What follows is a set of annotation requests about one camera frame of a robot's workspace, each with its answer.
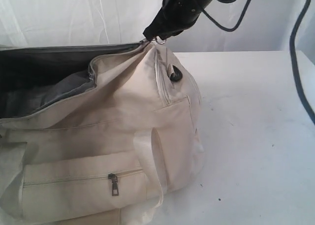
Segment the bag handle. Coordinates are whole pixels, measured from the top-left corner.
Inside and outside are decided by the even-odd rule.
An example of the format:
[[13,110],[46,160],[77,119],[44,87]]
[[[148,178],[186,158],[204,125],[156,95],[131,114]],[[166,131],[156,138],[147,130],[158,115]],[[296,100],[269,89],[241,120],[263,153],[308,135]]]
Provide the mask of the bag handle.
[[145,225],[151,222],[157,208],[159,208],[163,204],[163,187],[158,176],[158,170],[153,155],[154,133],[158,137],[158,133],[155,129],[137,131],[134,134],[133,145],[144,173],[146,174],[154,188],[158,191],[159,201],[154,207],[145,211],[138,218],[127,222],[126,225]]

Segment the beige duffel bag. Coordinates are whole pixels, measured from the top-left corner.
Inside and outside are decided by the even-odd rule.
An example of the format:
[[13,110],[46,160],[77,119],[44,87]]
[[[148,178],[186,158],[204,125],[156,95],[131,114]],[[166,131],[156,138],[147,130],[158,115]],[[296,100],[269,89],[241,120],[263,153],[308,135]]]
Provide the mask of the beige duffel bag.
[[[97,57],[79,71],[87,50]],[[0,96],[0,206],[16,221],[96,224],[159,196],[127,222],[144,224],[201,169],[200,93],[175,55],[147,42],[87,50],[0,52],[3,73],[28,69]]]

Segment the white surface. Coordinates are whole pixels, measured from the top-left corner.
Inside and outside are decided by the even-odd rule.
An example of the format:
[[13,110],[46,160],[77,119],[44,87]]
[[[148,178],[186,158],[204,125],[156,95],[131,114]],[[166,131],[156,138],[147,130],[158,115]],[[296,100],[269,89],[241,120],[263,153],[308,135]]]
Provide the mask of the white surface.
[[[206,163],[187,188],[165,197],[152,224],[313,225],[315,126],[298,99],[289,53],[177,56],[203,95]],[[315,66],[298,57],[315,106]]]
[[[246,0],[222,4],[214,0],[207,11],[233,27]],[[172,38],[175,52],[288,50],[293,24],[305,0],[252,0],[232,33],[221,31],[205,16]],[[298,35],[298,48],[315,63],[315,5]],[[161,0],[0,0],[0,44],[8,46],[98,45],[139,41],[161,8]]]

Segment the white fabric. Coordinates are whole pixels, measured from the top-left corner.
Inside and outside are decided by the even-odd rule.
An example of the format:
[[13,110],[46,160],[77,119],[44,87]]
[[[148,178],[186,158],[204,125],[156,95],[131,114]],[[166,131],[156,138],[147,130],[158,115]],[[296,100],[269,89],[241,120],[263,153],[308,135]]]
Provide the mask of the white fabric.
[[[182,80],[171,82],[169,65]],[[95,88],[29,116],[0,119],[1,145],[10,153],[0,151],[0,207],[13,218],[96,223],[159,196],[153,208],[126,222],[146,224],[163,194],[184,187],[200,170],[199,89],[169,49],[145,43],[98,56],[90,67]]]
[[[293,24],[305,0],[252,0],[244,21],[232,33],[221,31],[201,15],[196,25],[167,45],[176,52],[288,50]],[[315,7],[308,12],[297,40],[315,62]],[[233,27],[246,0],[207,11]],[[115,44],[142,39],[142,32],[161,8],[161,0],[0,0],[0,44],[65,46]]]

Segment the canvas bag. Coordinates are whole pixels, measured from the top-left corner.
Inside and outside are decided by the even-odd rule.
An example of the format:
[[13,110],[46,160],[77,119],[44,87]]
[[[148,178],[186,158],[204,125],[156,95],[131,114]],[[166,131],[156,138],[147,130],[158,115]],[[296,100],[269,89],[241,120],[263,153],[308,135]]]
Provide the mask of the canvas bag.
[[166,47],[22,49],[0,58],[0,206],[10,216],[86,219],[159,196],[130,221],[141,224],[201,169],[200,93]]

